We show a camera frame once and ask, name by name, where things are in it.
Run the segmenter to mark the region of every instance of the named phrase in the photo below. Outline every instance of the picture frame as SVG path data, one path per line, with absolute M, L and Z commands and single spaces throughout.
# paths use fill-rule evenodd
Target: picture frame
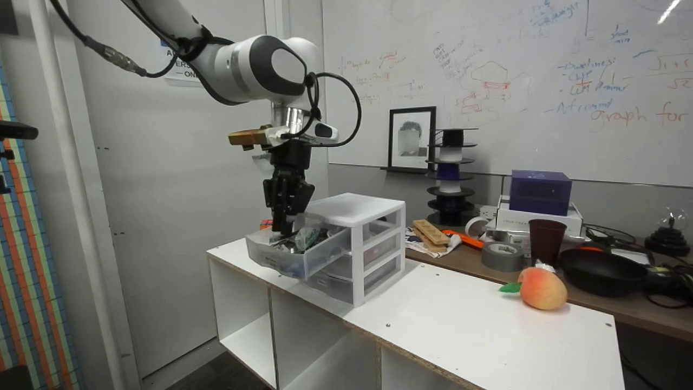
M 436 107 L 390 111 L 387 172 L 430 172 Z

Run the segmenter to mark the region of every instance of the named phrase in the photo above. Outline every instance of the purple box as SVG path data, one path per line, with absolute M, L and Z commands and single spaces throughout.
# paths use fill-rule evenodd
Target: purple box
M 571 181 L 561 172 L 514 172 L 510 210 L 567 215 Z

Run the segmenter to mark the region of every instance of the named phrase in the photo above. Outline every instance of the robotic arm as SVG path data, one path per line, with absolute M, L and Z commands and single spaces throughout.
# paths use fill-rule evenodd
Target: robotic arm
M 271 100 L 274 104 L 277 123 L 262 130 L 235 132 L 230 141 L 244 149 L 260 146 L 271 153 L 274 172 L 273 178 L 263 181 L 263 199 L 273 210 L 273 232 L 280 232 L 281 238 L 290 238 L 295 234 L 292 219 L 308 207 L 313 193 L 313 187 L 306 181 L 312 147 L 346 146 L 357 134 L 362 108 L 353 87 L 345 78 L 334 75 L 342 81 L 355 97 L 357 126 L 353 134 L 346 141 L 336 143 L 336 132 L 328 126 L 319 123 L 319 137 L 306 137 L 312 122 L 320 119 L 319 78 L 325 75 L 313 74 L 319 49 L 309 41 L 260 35 L 234 44 L 215 37 L 180 5 L 180 0 L 120 3 L 172 49 L 172 61 L 182 58 L 190 65 L 204 88 L 216 102 L 244 104 L 251 100 Z M 141 70 L 126 54 L 81 35 L 63 12 L 59 0 L 51 0 L 51 5 L 66 28 L 113 65 L 139 75 L 162 75 L 170 70 L 172 61 L 158 74 Z

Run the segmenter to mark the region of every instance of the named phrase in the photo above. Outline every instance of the red cup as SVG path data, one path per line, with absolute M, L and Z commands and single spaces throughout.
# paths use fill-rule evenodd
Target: red cup
M 564 234 L 564 225 L 558 221 L 550 221 L 550 219 L 528 221 L 530 255 L 532 255 L 530 260 L 556 264 L 563 234 Z

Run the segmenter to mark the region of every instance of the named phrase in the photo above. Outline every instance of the frying pan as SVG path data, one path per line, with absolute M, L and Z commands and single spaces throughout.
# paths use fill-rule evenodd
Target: frying pan
M 602 296 L 630 294 L 640 290 L 647 280 L 646 266 L 607 251 L 563 251 L 558 269 L 570 284 Z

